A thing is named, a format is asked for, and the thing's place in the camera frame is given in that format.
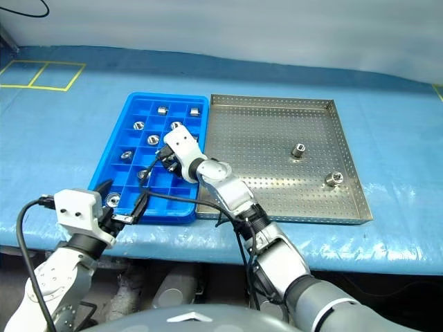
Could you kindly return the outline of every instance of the metal nut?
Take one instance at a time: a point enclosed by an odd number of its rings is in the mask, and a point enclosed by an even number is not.
[[[159,135],[150,135],[147,137],[146,143],[149,145],[157,145],[160,142]]]
[[[306,146],[304,144],[298,143],[295,147],[293,147],[291,154],[293,157],[300,158],[305,150]]]
[[[191,107],[189,114],[191,116],[200,116],[200,110],[198,107]]]
[[[143,130],[145,128],[145,123],[143,121],[137,121],[132,126],[135,130]]]
[[[157,109],[157,113],[158,113],[160,116],[165,116],[165,115],[168,113],[168,108],[167,108],[166,106],[160,106],[160,107]]]
[[[133,155],[134,155],[134,153],[132,151],[125,151],[121,154],[120,159],[124,163],[131,163]]]
[[[178,126],[182,126],[180,121],[174,121],[173,123],[171,123],[172,130],[176,129]]]
[[[330,187],[336,187],[344,180],[343,174],[340,172],[332,172],[326,175],[325,181],[326,184]]]
[[[110,208],[116,208],[118,202],[120,202],[120,194],[117,192],[112,192],[108,196],[106,196],[106,205]]]
[[[141,171],[138,171],[138,172],[137,172],[137,177],[138,177],[139,179],[142,179],[142,178],[144,177],[144,175],[146,174],[146,172],[147,172],[146,169],[142,169]],[[151,172],[149,172],[149,174],[147,175],[146,178],[148,178],[148,177],[150,177],[150,176],[151,176]]]

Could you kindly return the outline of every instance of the stainless steel tray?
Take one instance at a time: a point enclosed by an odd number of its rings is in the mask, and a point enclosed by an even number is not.
[[[298,160],[296,143],[306,146]],[[205,154],[229,163],[272,220],[372,219],[333,100],[212,95]],[[325,184],[333,171],[345,178],[338,187]],[[204,188],[199,198],[210,200]],[[197,214],[217,217],[203,205]]]

